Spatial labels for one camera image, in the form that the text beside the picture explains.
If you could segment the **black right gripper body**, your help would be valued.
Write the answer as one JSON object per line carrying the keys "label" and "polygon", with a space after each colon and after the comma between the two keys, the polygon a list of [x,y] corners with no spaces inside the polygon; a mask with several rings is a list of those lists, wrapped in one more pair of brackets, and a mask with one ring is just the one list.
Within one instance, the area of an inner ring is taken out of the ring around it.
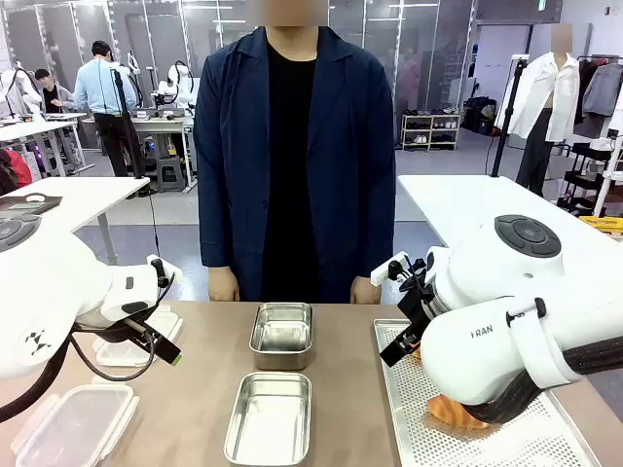
{"label": "black right gripper body", "polygon": [[398,303],[399,310],[410,321],[405,333],[407,336],[421,336],[432,318],[424,293],[413,285]]}

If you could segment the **person's right hand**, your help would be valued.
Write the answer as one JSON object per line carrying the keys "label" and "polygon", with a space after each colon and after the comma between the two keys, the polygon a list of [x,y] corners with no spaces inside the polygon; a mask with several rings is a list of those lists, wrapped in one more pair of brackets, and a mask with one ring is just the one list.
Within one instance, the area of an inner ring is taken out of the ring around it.
{"label": "person's right hand", "polygon": [[238,280],[229,267],[208,269],[208,297],[212,302],[239,302]]}

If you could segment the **person's left hand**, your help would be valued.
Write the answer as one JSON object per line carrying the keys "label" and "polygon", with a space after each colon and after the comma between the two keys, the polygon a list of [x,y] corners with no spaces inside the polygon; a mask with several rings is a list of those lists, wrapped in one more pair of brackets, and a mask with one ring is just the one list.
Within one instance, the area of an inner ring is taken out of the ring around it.
{"label": "person's left hand", "polygon": [[357,276],[351,283],[350,300],[352,305],[378,305],[382,299],[382,288],[375,286],[369,277]]}

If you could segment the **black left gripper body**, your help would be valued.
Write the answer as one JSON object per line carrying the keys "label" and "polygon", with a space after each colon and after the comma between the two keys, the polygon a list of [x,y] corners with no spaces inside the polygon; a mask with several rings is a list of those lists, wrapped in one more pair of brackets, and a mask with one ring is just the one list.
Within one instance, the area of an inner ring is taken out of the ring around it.
{"label": "black left gripper body", "polygon": [[152,327],[146,323],[136,322],[129,318],[124,319],[123,324],[123,331],[127,341],[131,341],[140,348],[156,347],[161,335]]}

